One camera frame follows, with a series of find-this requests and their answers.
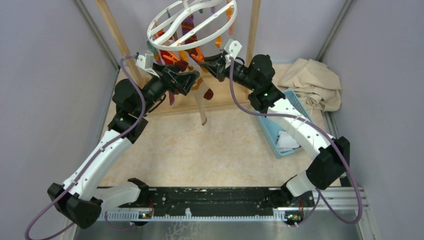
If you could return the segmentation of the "white round clip hanger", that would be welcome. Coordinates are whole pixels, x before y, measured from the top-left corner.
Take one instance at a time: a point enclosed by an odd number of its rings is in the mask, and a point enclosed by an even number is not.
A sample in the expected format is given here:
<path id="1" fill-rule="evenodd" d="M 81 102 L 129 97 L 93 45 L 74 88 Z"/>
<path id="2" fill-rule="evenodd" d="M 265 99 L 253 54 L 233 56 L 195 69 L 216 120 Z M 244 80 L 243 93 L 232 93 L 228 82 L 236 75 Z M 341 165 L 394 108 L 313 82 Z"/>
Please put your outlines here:
<path id="1" fill-rule="evenodd" d="M 153 17 L 147 40 L 163 51 L 194 49 L 229 32 L 237 15 L 235 0 L 177 0 Z"/>

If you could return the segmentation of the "wooden hanger stand frame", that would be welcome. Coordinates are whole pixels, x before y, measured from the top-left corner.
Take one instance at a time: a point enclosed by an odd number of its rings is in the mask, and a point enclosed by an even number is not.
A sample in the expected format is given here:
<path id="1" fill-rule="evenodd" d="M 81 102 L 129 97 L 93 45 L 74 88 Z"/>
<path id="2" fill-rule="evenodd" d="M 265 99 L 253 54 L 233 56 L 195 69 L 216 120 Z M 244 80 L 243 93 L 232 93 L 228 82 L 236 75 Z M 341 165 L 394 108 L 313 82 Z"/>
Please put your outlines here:
<path id="1" fill-rule="evenodd" d="M 129 55 L 131 53 L 124 36 L 121 32 L 121 29 L 116 22 L 116 19 L 107 3 L 106 0 L 96 0 L 95 4 L 108 27 L 110 34 L 112 35 L 116 45 L 119 48 L 119 51 L 123 55 Z M 253 0 L 250 4 L 250 25 L 249 25 L 249 34 L 248 34 L 248 43 L 247 43 L 247 54 L 245 61 L 250 63 L 253 58 L 253 51 L 255 48 L 256 32 L 257 32 L 257 22 L 259 19 L 261 1 Z M 234 104 L 230 87 L 227 84 L 219 83 L 217 80 L 214 80 L 212 75 L 209 73 L 202 73 L 200 75 L 206 84 L 213 91 L 213 98 L 207 100 L 204 104 L 204 109 L 213 110 L 213 109 L 223 109 L 230 107 Z M 161 105 L 158 107 L 158 110 L 154 110 L 153 114 L 157 116 L 161 115 L 175 115 L 175 114 L 185 114 L 191 113 L 198 110 L 196 100 L 193 93 L 189 93 L 187 97 L 185 96 L 176 96 L 175 103 L 173 105 Z"/>

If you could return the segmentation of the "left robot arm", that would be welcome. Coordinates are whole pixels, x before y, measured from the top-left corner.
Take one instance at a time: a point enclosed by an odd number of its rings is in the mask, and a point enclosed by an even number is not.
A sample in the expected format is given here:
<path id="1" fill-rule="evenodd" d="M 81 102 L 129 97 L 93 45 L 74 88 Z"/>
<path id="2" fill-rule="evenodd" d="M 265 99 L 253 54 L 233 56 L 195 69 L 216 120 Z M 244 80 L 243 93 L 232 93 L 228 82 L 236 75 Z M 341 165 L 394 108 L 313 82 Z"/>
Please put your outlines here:
<path id="1" fill-rule="evenodd" d="M 148 124 L 146 114 L 167 92 L 187 95 L 200 78 L 196 70 L 182 72 L 177 65 L 153 67 L 151 79 L 139 87 L 129 78 L 118 81 L 112 97 L 116 113 L 107 131 L 83 164 L 63 183 L 48 188 L 56 210 L 82 229 L 92 226 L 101 214 L 127 204 L 144 207 L 149 187 L 139 179 L 110 187 L 99 184 L 115 162 L 137 141 Z"/>

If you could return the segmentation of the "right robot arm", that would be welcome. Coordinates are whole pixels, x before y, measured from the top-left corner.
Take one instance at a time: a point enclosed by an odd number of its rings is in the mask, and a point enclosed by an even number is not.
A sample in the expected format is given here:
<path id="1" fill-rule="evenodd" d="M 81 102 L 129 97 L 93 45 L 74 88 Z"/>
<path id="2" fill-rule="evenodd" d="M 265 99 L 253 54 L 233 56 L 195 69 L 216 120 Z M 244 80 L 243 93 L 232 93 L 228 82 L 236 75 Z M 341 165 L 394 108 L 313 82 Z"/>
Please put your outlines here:
<path id="1" fill-rule="evenodd" d="M 281 199 L 295 206 L 302 194 L 313 189 L 325 190 L 347 171 L 350 143 L 330 136 L 302 114 L 289 97 L 272 82 L 275 69 L 269 55 L 255 55 L 249 66 L 235 62 L 228 54 L 206 57 L 200 66 L 216 79 L 229 78 L 232 83 L 251 90 L 248 95 L 253 115 L 266 117 L 283 128 L 312 159 L 310 166 L 281 186 Z"/>

